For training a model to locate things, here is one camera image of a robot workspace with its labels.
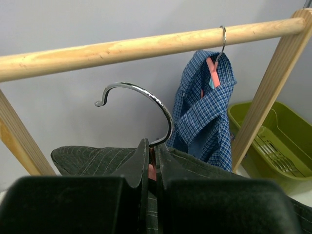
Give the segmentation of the blue checkered shirt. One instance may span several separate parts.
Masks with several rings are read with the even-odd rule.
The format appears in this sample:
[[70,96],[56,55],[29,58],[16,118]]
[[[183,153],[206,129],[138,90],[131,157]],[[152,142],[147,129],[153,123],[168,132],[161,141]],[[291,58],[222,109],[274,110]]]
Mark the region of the blue checkered shirt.
[[186,65],[173,106],[174,130],[166,145],[195,158],[232,171],[231,138],[227,109],[236,85],[225,54],[218,61],[220,86],[212,89],[206,59],[218,52],[198,50]]

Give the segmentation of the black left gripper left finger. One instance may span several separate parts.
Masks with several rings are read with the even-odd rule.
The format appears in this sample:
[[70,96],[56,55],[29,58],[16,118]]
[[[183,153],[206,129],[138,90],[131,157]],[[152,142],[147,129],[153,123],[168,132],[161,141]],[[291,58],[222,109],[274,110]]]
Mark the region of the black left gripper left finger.
[[135,153],[113,173],[114,176],[122,178],[117,210],[117,233],[146,233],[148,173],[149,142],[144,138]]

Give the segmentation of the black pinstriped shirt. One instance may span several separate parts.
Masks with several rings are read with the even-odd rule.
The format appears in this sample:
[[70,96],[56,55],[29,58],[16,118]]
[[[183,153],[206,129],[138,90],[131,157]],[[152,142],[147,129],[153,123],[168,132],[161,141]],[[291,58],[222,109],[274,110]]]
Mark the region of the black pinstriped shirt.
[[[109,175],[122,166],[134,153],[135,148],[94,148],[87,146],[64,146],[51,152],[54,165],[63,176],[101,176]],[[193,156],[169,148],[171,156],[182,167],[201,177],[241,179],[240,175],[220,169],[205,163]],[[158,233],[157,199],[156,199],[156,173],[149,166],[149,203],[146,227],[148,234]]]

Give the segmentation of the pink hanger of blue shirt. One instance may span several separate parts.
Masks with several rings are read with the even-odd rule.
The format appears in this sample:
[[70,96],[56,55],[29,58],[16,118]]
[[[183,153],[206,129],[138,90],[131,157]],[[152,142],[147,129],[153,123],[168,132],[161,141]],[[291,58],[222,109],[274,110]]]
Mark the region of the pink hanger of blue shirt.
[[219,80],[219,76],[217,73],[217,66],[218,66],[218,61],[219,61],[220,57],[222,56],[222,54],[224,52],[225,45],[226,45],[226,27],[221,25],[220,28],[222,28],[222,30],[223,30],[222,50],[219,53],[219,55],[217,56],[217,58],[215,59],[215,62],[213,62],[213,60],[210,57],[208,57],[206,59],[207,67],[208,67],[208,70],[209,70],[210,75],[211,75],[211,78],[209,81],[209,86],[212,89],[215,89],[216,87],[220,86],[220,80]]

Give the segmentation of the pink hanger of black shirt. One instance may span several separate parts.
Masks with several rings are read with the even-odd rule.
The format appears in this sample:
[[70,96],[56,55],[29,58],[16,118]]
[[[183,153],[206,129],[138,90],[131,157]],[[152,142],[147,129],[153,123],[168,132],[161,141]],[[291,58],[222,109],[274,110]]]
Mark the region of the pink hanger of black shirt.
[[[126,106],[124,106],[119,113],[112,113],[110,115],[111,120],[118,120],[120,123],[115,125],[104,125],[103,129],[105,130],[106,135],[112,136],[115,141],[120,142],[115,146],[116,148],[121,148],[122,146],[133,146],[135,141],[141,142],[142,139],[147,139],[145,133],[147,133],[151,126],[157,125],[154,121],[155,114],[151,111],[152,107],[157,107],[160,115],[166,119],[168,125],[166,134],[154,141],[147,139],[149,142],[149,166],[152,165],[156,173],[156,147],[160,144],[165,144],[165,142],[172,135],[174,126],[172,116],[164,104],[155,95],[128,82],[117,82],[108,85],[103,91],[102,99],[96,101],[95,106],[105,106],[108,101],[109,92],[115,88],[128,89],[139,93],[142,95],[142,99],[149,103],[148,106],[144,106],[143,103],[137,101],[135,106],[132,108],[130,103],[127,101]],[[113,173],[103,176],[106,178],[118,177],[113,175]]]

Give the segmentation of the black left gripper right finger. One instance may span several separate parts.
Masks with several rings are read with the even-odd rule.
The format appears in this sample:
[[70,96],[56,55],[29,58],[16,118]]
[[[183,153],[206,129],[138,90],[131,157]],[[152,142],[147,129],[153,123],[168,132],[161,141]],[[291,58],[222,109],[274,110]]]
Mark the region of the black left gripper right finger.
[[158,231],[160,234],[172,234],[176,224],[174,215],[179,205],[174,186],[195,178],[183,168],[170,154],[165,144],[156,147],[156,194],[158,211]]

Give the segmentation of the wooden clothes rack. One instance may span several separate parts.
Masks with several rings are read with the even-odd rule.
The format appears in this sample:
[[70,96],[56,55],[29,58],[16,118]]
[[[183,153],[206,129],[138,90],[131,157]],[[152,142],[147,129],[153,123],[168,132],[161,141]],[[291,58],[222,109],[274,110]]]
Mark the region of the wooden clothes rack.
[[251,107],[235,137],[233,170],[244,155],[268,115],[312,35],[312,11],[297,10],[290,19],[244,24],[40,51],[0,58],[1,82],[97,67],[197,49],[279,38],[279,43],[253,98]]

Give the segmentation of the green plastic basket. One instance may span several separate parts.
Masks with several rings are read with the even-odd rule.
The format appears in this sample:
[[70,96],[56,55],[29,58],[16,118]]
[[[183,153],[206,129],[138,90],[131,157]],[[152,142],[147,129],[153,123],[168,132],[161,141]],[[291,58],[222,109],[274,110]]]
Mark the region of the green plastic basket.
[[311,124],[276,101],[241,165],[251,178],[272,179],[289,195],[311,190]]

